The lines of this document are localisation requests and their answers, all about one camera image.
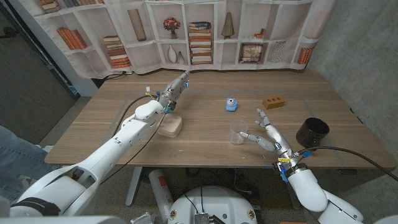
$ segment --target flower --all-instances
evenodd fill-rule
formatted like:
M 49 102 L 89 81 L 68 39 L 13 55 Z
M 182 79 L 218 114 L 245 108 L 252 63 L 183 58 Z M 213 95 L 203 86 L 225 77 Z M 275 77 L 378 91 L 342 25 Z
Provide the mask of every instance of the flower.
M 175 30 L 181 26 L 181 23 L 177 21 L 174 17 L 169 17 L 163 22 L 164 29 Z

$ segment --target robotic hand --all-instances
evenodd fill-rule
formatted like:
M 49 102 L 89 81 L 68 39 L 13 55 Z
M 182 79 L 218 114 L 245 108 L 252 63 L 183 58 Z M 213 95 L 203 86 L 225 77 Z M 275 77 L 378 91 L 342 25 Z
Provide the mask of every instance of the robotic hand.
M 10 217 L 72 216 L 84 211 L 100 183 L 130 148 L 144 140 L 156 116 L 174 110 L 188 86 L 188 71 L 170 82 L 157 100 L 139 106 L 121 129 L 84 161 L 48 173 L 10 209 Z
M 257 142 L 267 151 L 277 151 L 279 158 L 274 166 L 280 171 L 282 179 L 292 186 L 300 203 L 313 212 L 324 211 L 318 219 L 322 224 L 361 223 L 363 216 L 356 208 L 343 199 L 323 190 L 318 185 L 318 180 L 312 171 L 304 163 L 300 163 L 308 155 L 301 156 L 294 153 L 285 137 L 271 125 L 267 115 L 259 108 L 257 114 L 262 121 L 256 121 L 256 124 L 266 130 L 267 135 L 275 144 L 253 134 L 240 133 L 240 135 Z

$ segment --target bookshelf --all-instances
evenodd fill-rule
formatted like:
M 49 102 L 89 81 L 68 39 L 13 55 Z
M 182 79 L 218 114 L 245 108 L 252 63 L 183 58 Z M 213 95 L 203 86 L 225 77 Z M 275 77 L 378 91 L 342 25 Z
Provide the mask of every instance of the bookshelf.
M 316 46 L 335 5 L 335 1 L 329 0 L 105 0 L 105 4 L 67 8 L 63 0 L 58 0 L 60 10 L 46 14 L 38 0 L 19 1 L 83 78 L 103 78 L 121 71 L 147 73 L 159 68 L 303 69 L 306 65 L 297 61 L 300 50 Z M 131 9 L 139 11 L 147 37 L 144 41 L 138 41 L 134 32 L 127 12 Z M 234 34 L 230 39 L 224 39 L 221 35 L 227 12 L 232 14 L 234 25 Z M 163 28 L 163 21 L 168 17 L 174 17 L 181 23 L 180 28 L 175 30 L 177 39 L 171 39 L 171 32 Z M 188 23 L 197 21 L 211 23 L 213 64 L 191 65 Z M 76 29 L 87 48 L 70 50 L 57 33 L 59 27 Z M 254 38 L 254 34 L 260 33 L 262 28 L 266 29 L 263 38 Z M 130 67 L 112 68 L 102 40 L 107 35 L 119 36 L 131 61 Z M 250 43 L 263 46 L 260 62 L 240 63 L 241 44 Z M 182 53 L 184 64 L 170 62 L 167 56 L 170 44 L 177 53 Z

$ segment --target black mug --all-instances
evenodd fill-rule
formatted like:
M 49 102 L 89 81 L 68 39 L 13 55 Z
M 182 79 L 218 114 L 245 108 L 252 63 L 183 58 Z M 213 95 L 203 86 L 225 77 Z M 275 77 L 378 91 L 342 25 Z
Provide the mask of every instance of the black mug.
M 321 119 L 308 118 L 297 131 L 296 139 L 300 145 L 306 148 L 317 147 L 329 131 L 329 126 Z

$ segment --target jeans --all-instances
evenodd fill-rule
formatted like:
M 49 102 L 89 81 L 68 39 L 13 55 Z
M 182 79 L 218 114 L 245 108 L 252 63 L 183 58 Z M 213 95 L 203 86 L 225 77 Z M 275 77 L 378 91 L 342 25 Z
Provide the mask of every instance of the jeans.
M 61 168 L 45 163 L 46 155 L 47 152 L 43 149 L 0 126 L 0 195 L 11 202 L 23 193 L 23 185 L 18 176 L 40 179 Z

